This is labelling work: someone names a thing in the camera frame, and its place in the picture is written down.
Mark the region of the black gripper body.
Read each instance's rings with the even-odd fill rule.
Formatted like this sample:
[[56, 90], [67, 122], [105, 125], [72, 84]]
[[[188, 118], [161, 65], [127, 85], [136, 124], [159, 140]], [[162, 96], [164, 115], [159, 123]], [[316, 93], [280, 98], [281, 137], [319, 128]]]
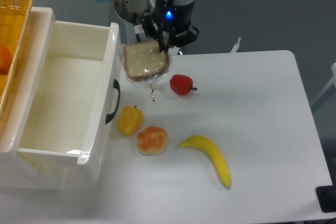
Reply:
[[176, 0], [155, 0], [152, 11], [145, 10], [141, 16], [141, 25], [145, 35], [157, 41], [157, 32], [166, 32], [166, 42], [171, 31], [175, 31], [175, 47], [194, 42], [199, 29], [191, 25], [191, 15], [195, 2], [176, 5]]

